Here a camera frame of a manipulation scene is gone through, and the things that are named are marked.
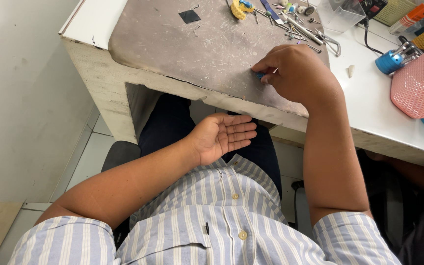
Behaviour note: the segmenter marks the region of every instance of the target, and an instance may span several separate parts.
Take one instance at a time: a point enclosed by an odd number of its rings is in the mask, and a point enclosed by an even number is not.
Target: scratched tabletop
[[[265,10],[259,0],[250,2]],[[184,23],[178,13],[190,9],[201,20]],[[235,18],[226,0],[128,0],[109,40],[109,52],[125,66],[307,117],[303,105],[280,97],[250,69],[274,46],[298,40],[289,40],[267,17],[258,14],[257,24],[252,13],[246,14],[245,20]],[[320,21],[316,11],[299,15],[304,27],[323,32],[321,25],[308,22],[311,16]],[[326,46],[301,42],[305,43],[321,49],[318,56],[329,67]]]

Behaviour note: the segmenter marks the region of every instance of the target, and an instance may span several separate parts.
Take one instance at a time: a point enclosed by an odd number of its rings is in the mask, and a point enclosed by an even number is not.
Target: blue and white striped shirt
[[[400,264],[365,214],[325,216],[317,243],[289,227],[272,180],[239,155],[187,173],[134,213],[131,228],[116,251],[107,224],[52,218],[24,234],[9,264]]]

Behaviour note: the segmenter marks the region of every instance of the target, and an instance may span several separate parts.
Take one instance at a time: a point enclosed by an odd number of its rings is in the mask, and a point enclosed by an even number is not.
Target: open palm
[[[245,147],[256,136],[249,115],[215,113],[204,118],[186,137],[198,154],[200,165],[215,162],[227,152]]]

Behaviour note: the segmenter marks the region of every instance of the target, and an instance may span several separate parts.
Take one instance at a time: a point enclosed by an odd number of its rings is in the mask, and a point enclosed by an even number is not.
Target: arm
[[[261,82],[309,112],[303,179],[312,226],[335,212],[370,215],[345,96],[335,76],[306,45],[274,47],[252,69],[266,72]]]
[[[117,227],[132,213],[199,165],[250,144],[250,116],[215,113],[184,139],[152,154],[99,173],[64,193],[37,220],[81,216]]]
[[[424,190],[424,166],[415,165],[403,160],[390,158],[381,154],[365,150],[368,157],[375,161],[386,162],[402,174],[409,182]]]

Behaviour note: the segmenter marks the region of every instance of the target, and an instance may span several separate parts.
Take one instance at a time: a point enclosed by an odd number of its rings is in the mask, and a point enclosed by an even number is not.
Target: clear plastic container
[[[354,0],[322,0],[317,6],[323,27],[345,32],[366,17],[361,4]]]

